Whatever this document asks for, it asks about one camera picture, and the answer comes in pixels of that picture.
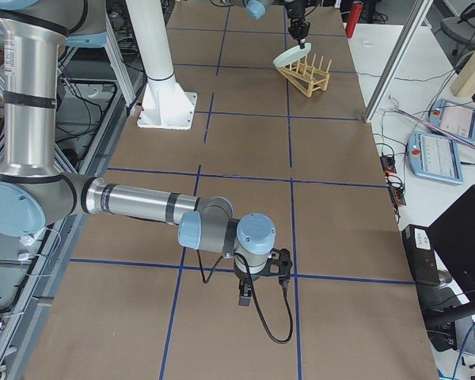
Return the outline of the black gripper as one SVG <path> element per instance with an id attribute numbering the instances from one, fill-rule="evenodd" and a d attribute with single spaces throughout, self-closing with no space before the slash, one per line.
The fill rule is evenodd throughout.
<path id="1" fill-rule="evenodd" d="M 290 0 L 284 2 L 287 18 L 290 21 L 288 32 L 294 40 L 298 40 L 301 49 L 306 46 L 306 37 L 310 30 L 310 23 L 306 21 L 306 8 L 309 6 L 305 0 Z"/>
<path id="2" fill-rule="evenodd" d="M 291 278 L 292 260 L 288 249 L 272 249 L 268 256 L 234 254 L 234 273 L 239 278 L 239 306 L 250 306 L 253 297 L 251 283 L 260 277 L 276 277 L 281 287 Z"/>

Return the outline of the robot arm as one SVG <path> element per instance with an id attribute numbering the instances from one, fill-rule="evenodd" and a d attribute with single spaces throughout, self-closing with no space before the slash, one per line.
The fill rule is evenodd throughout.
<path id="1" fill-rule="evenodd" d="M 310 31 L 310 23 L 307 17 L 314 9 L 321 5 L 321 1 L 309 0 L 286 0 L 286 1 L 266 1 L 266 0 L 222 0 L 211 1 L 213 6 L 217 7 L 241 7 L 254 19 L 262 18 L 266 11 L 273 4 L 281 5 L 285 9 L 287 19 L 290 21 L 288 32 L 291 37 L 298 43 L 300 49 L 306 49 L 306 38 Z"/>
<path id="2" fill-rule="evenodd" d="M 276 226 L 261 213 L 234 217 L 223 197 L 201 198 L 107 182 L 80 173 L 56 142 L 62 47 L 104 48 L 119 80 L 118 47 L 102 1 L 0 1 L 4 36 L 4 156 L 0 233 L 34 234 L 72 215 L 107 213 L 177 227 L 181 246 L 231 259 L 239 302 L 257 302 L 255 282 L 288 288 L 292 260 L 276 249 Z"/>

